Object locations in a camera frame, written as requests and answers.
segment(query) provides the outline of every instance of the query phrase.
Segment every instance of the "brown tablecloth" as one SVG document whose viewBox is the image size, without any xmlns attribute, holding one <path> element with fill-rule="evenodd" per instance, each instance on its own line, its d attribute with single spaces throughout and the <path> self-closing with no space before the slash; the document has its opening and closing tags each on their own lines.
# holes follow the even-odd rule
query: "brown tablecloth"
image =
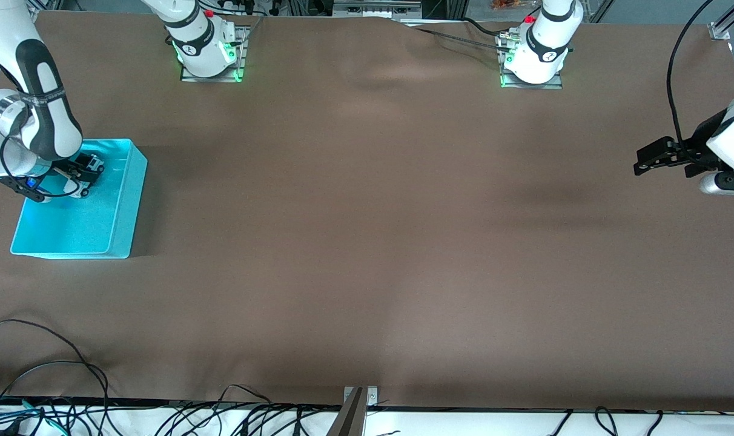
<svg viewBox="0 0 734 436">
<path fill-rule="evenodd" d="M 384 19 L 265 19 L 240 84 L 180 83 L 155 16 L 37 27 L 85 136 L 131 138 L 148 174 L 127 260 L 11 255 L 0 184 L 0 319 L 73 339 L 115 397 L 734 409 L 734 198 L 631 169 L 672 134 L 678 27 L 584 25 L 563 91 Z M 700 25 L 675 93 L 686 136 L 734 97 Z M 62 357 L 0 328 L 0 389 Z M 13 392 L 100 394 L 78 368 Z"/>
</svg>

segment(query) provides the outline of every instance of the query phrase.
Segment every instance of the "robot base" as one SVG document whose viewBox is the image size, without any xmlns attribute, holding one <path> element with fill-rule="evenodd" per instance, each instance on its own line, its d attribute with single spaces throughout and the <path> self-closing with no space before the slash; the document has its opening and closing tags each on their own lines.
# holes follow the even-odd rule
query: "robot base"
<svg viewBox="0 0 734 436">
<path fill-rule="evenodd" d="M 534 84 L 520 80 L 513 71 L 510 71 L 510 69 L 505 67 L 506 64 L 512 61 L 514 51 L 520 44 L 520 38 L 522 37 L 521 31 L 525 33 L 525 28 L 511 27 L 510 30 L 502 32 L 499 36 L 494 37 L 498 47 L 507 47 L 511 50 L 509 52 L 499 52 L 499 71 L 502 88 L 562 89 L 563 84 L 561 83 L 560 72 L 555 73 L 555 75 L 545 83 Z"/>
<path fill-rule="evenodd" d="M 198 77 L 183 65 L 181 67 L 182 82 L 209 82 L 209 83 L 232 83 L 243 82 L 243 70 L 246 67 L 246 55 L 248 53 L 248 35 L 251 33 L 251 27 L 247 25 L 237 25 L 235 27 L 235 45 L 234 47 L 224 47 L 225 55 L 234 56 L 235 62 L 227 67 L 223 72 L 213 77 Z"/>
</svg>

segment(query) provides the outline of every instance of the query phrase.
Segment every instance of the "metal bracket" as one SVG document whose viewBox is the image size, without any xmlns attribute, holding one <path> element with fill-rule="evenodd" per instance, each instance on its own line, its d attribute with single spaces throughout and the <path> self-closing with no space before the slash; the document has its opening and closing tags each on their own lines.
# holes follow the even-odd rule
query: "metal bracket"
<svg viewBox="0 0 734 436">
<path fill-rule="evenodd" d="M 246 55 L 248 53 L 248 35 L 250 33 L 250 25 L 237 25 L 235 27 L 235 42 L 237 45 L 231 48 L 235 50 L 235 63 L 227 67 L 221 74 L 210 78 L 197 77 L 182 65 L 181 81 L 210 83 L 243 82 L 243 70 L 246 67 Z"/>
<path fill-rule="evenodd" d="M 716 39 L 717 41 L 723 41 L 723 39 L 730 39 L 730 32 L 725 30 L 724 32 L 719 32 L 719 28 L 716 26 L 715 22 L 710 22 L 708 24 L 709 28 L 709 36 L 711 36 L 711 39 Z"/>
<path fill-rule="evenodd" d="M 326 433 L 326 436 L 364 436 L 365 417 L 367 417 L 367 402 L 374 395 L 375 400 L 378 394 L 370 394 L 370 389 L 378 388 L 375 386 L 348 386 L 348 391 L 340 411 Z"/>
<path fill-rule="evenodd" d="M 348 396 L 358 386 L 345 386 L 343 390 L 343 403 L 348 400 Z M 367 386 L 367 405 L 375 406 L 378 403 L 378 386 Z"/>
</svg>

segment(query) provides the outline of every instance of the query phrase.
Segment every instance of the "power cord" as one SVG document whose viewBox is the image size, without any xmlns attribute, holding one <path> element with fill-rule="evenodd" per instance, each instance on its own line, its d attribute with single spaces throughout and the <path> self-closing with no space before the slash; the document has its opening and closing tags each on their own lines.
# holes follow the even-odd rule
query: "power cord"
<svg viewBox="0 0 734 436">
<path fill-rule="evenodd" d="M 226 388 L 224 388 L 224 390 L 222 391 L 222 394 L 219 395 L 219 400 L 217 400 L 218 403 L 221 402 L 221 400 L 223 400 L 224 395 L 229 390 L 229 388 L 237 388 L 237 389 L 240 389 L 243 392 L 247 392 L 247 394 L 251 394 L 254 397 L 257 397 L 257 398 L 259 398 L 261 400 L 265 400 L 265 402 L 267 402 L 268 404 L 272 404 L 273 403 L 273 401 L 271 401 L 268 397 L 265 397 L 264 395 L 260 394 L 256 390 L 253 390 L 250 387 L 247 387 L 247 386 L 244 386 L 244 385 L 239 385 L 239 384 L 230 384 L 230 385 L 226 386 Z"/>
<path fill-rule="evenodd" d="M 106 421 L 106 419 L 108 420 L 111 419 L 108 416 L 109 415 L 109 381 L 108 381 L 108 377 L 106 376 L 106 372 L 104 372 L 97 365 L 94 365 L 88 362 L 87 359 L 84 358 L 84 355 L 81 353 L 79 348 L 77 348 L 76 345 L 74 345 L 74 343 L 71 342 L 71 340 L 66 339 L 62 334 L 54 331 L 54 329 L 47 328 L 46 326 L 40 325 L 39 323 L 34 323 L 32 321 L 27 321 L 27 320 L 18 320 L 16 318 L 9 318 L 6 320 L 1 320 L 0 326 L 6 325 L 7 323 L 20 323 L 21 325 L 34 326 L 34 328 L 43 329 L 43 331 L 46 331 L 47 333 L 51 334 L 52 336 L 57 337 L 57 339 L 62 340 L 63 343 L 68 345 L 68 347 L 71 348 L 71 350 L 73 350 L 74 353 L 76 353 L 76 355 L 79 357 L 78 363 L 84 365 L 85 368 L 87 368 L 87 370 L 90 371 L 90 373 L 98 381 L 98 384 L 101 385 L 101 390 L 103 391 L 104 416 L 101 417 L 101 424 L 98 426 L 98 436 L 101 436 L 103 434 L 104 422 Z M 37 367 L 41 368 L 44 365 L 45 364 L 41 364 L 41 365 L 38 365 Z M 17 381 L 20 377 L 29 373 L 30 371 L 31 370 L 28 370 L 27 372 L 24 372 L 22 375 L 18 376 L 18 378 L 12 381 L 12 384 L 14 384 L 15 381 Z"/>
<path fill-rule="evenodd" d="M 550 433 L 549 436 L 558 436 L 558 434 L 561 433 L 561 429 L 563 428 L 563 426 L 566 425 L 566 422 L 569 420 L 570 417 L 572 417 L 572 414 L 574 414 L 574 409 L 566 409 L 566 416 L 561 419 L 561 422 L 558 423 L 555 431 L 553 431 L 553 433 Z"/>
<path fill-rule="evenodd" d="M 650 426 L 650 429 L 647 430 L 646 436 L 652 436 L 652 432 L 655 431 L 655 428 L 657 428 L 658 424 L 660 424 L 661 420 L 663 420 L 663 411 L 658 411 L 657 414 L 658 414 L 658 418 L 655 420 L 654 423 L 652 423 L 652 425 Z"/>
<path fill-rule="evenodd" d="M 542 9 L 542 7 L 539 6 L 538 8 L 535 8 L 533 11 L 528 12 L 526 16 L 533 16 L 533 14 L 536 14 L 539 11 L 539 9 Z M 479 22 L 476 22 L 474 19 L 471 19 L 469 17 L 463 17 L 459 19 L 459 21 L 468 22 L 469 24 L 474 25 L 474 27 L 477 28 L 477 30 L 480 30 L 480 32 L 485 33 L 486 35 L 491 35 L 491 36 L 499 36 L 500 33 L 510 30 L 509 27 L 502 28 L 502 30 L 488 30 L 488 28 L 483 27 L 482 25 L 480 25 Z"/>
<path fill-rule="evenodd" d="M 495 46 L 494 44 L 485 44 L 485 42 L 472 41 L 471 39 L 461 38 L 460 36 L 448 35 L 447 33 L 437 32 L 436 30 L 428 30 L 428 28 L 417 28 L 416 27 L 415 30 L 420 30 L 425 33 L 430 33 L 432 35 L 441 36 L 443 38 L 453 39 L 453 41 L 464 42 L 465 44 L 472 44 L 474 46 L 491 48 L 497 51 L 510 51 L 510 49 L 507 47 L 499 47 L 499 46 Z"/>
<path fill-rule="evenodd" d="M 666 94 L 668 94 L 669 97 L 669 107 L 671 107 L 671 118 L 674 122 L 674 130 L 676 132 L 676 141 L 677 144 L 679 144 L 679 149 L 682 151 L 682 153 L 687 157 L 688 160 L 693 162 L 696 165 L 700 165 L 704 168 L 707 168 L 707 170 L 713 171 L 716 170 L 716 168 L 711 167 L 707 163 L 702 162 L 697 157 L 690 154 L 690 152 L 687 151 L 687 146 L 685 146 L 685 141 L 682 139 L 682 130 L 679 126 L 679 115 L 676 111 L 676 104 L 674 103 L 674 92 L 672 90 L 671 85 L 671 76 L 672 72 L 674 71 L 674 58 L 676 58 L 677 50 L 679 50 L 679 45 L 682 42 L 682 39 L 684 39 L 685 34 L 687 33 L 690 26 L 693 24 L 693 22 L 698 18 L 698 16 L 701 14 L 701 12 L 704 11 L 705 8 L 707 8 L 708 5 L 710 5 L 711 2 L 714 0 L 706 0 L 702 5 L 700 5 L 700 8 L 696 11 L 696 13 L 693 14 L 692 17 L 688 20 L 687 24 L 684 28 L 682 28 L 682 32 L 679 33 L 679 37 L 676 39 L 676 44 L 674 44 L 674 49 L 671 51 L 671 58 L 669 58 L 669 69 L 666 72 Z"/>
<path fill-rule="evenodd" d="M 315 415 L 315 414 L 320 414 L 321 412 L 336 411 L 339 408 L 340 408 L 340 406 L 333 406 L 333 408 L 323 408 L 323 409 L 319 409 L 319 411 L 312 411 L 309 414 L 301 415 L 299 419 L 295 419 L 292 422 L 289 422 L 289 423 L 287 423 L 285 425 L 282 425 L 280 428 L 278 428 L 278 430 L 276 430 L 272 434 L 270 434 L 270 436 L 278 436 L 282 431 L 284 431 L 284 429 L 286 429 L 290 425 L 295 424 L 297 422 L 301 422 L 303 419 L 306 419 L 307 417 L 310 417 L 310 416 Z"/>
<path fill-rule="evenodd" d="M 605 412 L 607 416 L 610 419 L 610 423 L 612 424 L 612 430 L 610 430 L 607 426 L 601 422 L 601 419 L 599 418 L 599 413 Z M 617 436 L 617 425 L 614 424 L 614 417 L 612 416 L 612 412 L 609 411 L 608 408 L 605 408 L 604 406 L 598 406 L 596 408 L 596 414 L 594 415 L 596 417 L 596 422 L 599 423 L 599 426 L 604 429 L 607 433 L 610 434 L 610 436 Z"/>
</svg>

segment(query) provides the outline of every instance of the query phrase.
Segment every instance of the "mounting plate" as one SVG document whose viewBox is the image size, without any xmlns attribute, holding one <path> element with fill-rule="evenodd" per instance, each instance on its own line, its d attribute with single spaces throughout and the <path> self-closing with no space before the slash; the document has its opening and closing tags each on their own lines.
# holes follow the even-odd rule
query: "mounting plate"
<svg viewBox="0 0 734 436">
<path fill-rule="evenodd" d="M 354 390 L 356 386 L 345 386 L 345 389 L 343 390 L 343 403 L 345 403 L 345 400 L 348 399 L 348 396 L 351 395 L 351 391 Z M 367 405 L 368 406 L 375 406 L 375 404 L 378 403 L 378 386 L 367 386 Z"/>
<path fill-rule="evenodd" d="M 720 33 L 715 22 L 710 22 L 707 27 L 709 28 L 709 36 L 711 36 L 711 39 L 730 39 L 730 32 L 725 30 L 723 33 Z"/>
</svg>

